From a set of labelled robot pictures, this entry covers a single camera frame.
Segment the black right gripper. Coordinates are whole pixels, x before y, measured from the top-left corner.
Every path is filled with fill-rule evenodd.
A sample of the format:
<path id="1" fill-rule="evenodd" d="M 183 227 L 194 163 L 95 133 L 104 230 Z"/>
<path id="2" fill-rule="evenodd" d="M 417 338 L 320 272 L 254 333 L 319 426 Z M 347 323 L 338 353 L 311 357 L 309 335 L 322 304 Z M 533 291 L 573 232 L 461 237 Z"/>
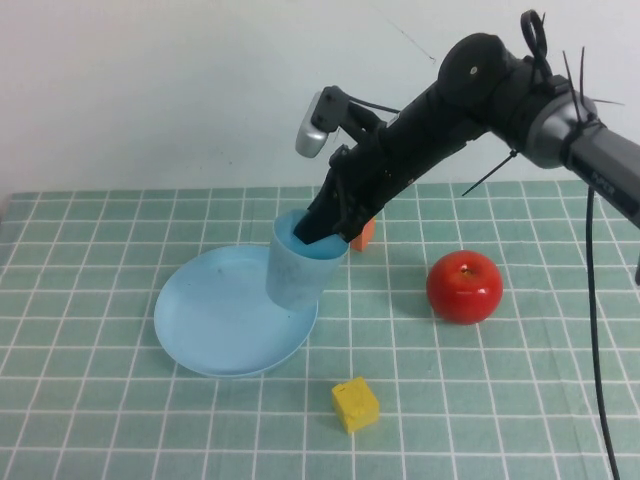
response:
<path id="1" fill-rule="evenodd" d="M 316 197 L 293 233 L 305 245 L 336 236 L 354 240 L 386 203 L 430 169 L 430 117 L 403 112 L 391 125 L 372 112 L 319 115 L 356 141 L 332 154 Z"/>

